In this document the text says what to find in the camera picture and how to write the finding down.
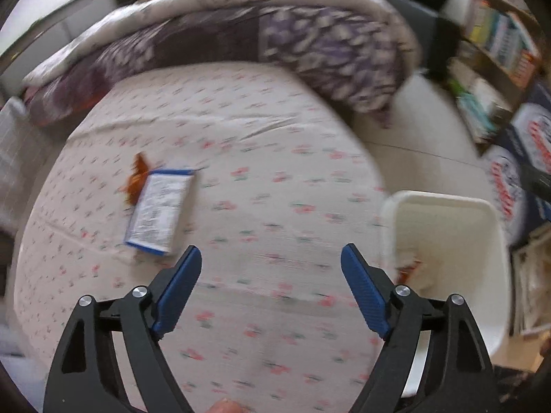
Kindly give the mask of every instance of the mattress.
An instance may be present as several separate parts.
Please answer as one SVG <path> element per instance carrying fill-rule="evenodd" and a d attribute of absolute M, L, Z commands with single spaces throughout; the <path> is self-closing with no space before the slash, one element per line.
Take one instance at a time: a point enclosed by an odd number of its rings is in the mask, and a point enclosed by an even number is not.
<path fill-rule="evenodd" d="M 182 250 L 203 272 L 160 346 L 195 411 L 348 411 L 378 356 L 340 269 L 353 242 L 379 265 L 385 192 L 338 116 L 270 65 L 164 68 L 119 82 L 71 134 L 21 240 L 14 311 L 50 364 L 83 294 L 121 297 L 177 259 L 124 245 L 137 152 L 199 169 Z M 130 401 L 143 408 L 116 339 Z"/>

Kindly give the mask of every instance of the metal screw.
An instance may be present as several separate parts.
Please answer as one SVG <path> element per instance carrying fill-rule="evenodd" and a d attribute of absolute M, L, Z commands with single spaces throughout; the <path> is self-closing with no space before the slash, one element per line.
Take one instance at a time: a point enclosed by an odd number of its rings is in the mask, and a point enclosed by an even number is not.
<path fill-rule="evenodd" d="M 408 286 L 396 286 L 396 293 L 401 297 L 407 297 L 411 294 L 411 290 Z"/>
<path fill-rule="evenodd" d="M 454 305 L 462 305 L 463 303 L 465 303 L 465 298 L 463 298 L 461 295 L 458 295 L 458 294 L 453 294 L 451 296 L 451 302 L 454 304 Z"/>
<path fill-rule="evenodd" d="M 79 305 L 82 307 L 89 305 L 92 303 L 92 297 L 90 295 L 84 295 L 81 297 L 81 299 L 78 300 Z"/>
<path fill-rule="evenodd" d="M 147 287 L 138 286 L 132 291 L 132 296 L 134 298 L 141 298 L 145 296 L 146 293 L 147 293 Z"/>

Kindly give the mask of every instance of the white plastic bin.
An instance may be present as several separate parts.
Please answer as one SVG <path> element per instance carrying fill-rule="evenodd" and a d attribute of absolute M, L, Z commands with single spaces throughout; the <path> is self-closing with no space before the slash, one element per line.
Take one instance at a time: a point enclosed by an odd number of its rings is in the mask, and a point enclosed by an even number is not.
<path fill-rule="evenodd" d="M 491 357 L 507 332 L 511 305 L 508 251 L 494 207 L 482 199 L 400 191 L 384 203 L 381 218 L 387 268 L 398 267 L 398 250 L 415 249 L 428 263 L 440 262 L 436 283 L 418 293 L 463 295 Z M 406 396 L 419 386 L 429 336 L 419 339 Z"/>

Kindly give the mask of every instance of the tiled floor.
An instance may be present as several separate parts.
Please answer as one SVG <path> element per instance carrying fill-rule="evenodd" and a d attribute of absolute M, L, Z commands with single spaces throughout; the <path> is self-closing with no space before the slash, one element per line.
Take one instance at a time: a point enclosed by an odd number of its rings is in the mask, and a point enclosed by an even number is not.
<path fill-rule="evenodd" d="M 477 197 L 491 191 L 453 101 L 414 75 L 393 102 L 392 128 L 358 118 L 354 131 L 377 162 L 389 192 L 402 189 Z"/>

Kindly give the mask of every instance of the bookshelf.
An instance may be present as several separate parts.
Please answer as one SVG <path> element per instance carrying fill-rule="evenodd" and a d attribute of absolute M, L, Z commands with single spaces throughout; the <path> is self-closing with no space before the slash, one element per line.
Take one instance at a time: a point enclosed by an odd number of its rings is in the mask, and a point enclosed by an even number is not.
<path fill-rule="evenodd" d="M 472 0 L 448 87 L 481 155 L 525 100 L 545 53 L 543 31 L 523 0 Z"/>

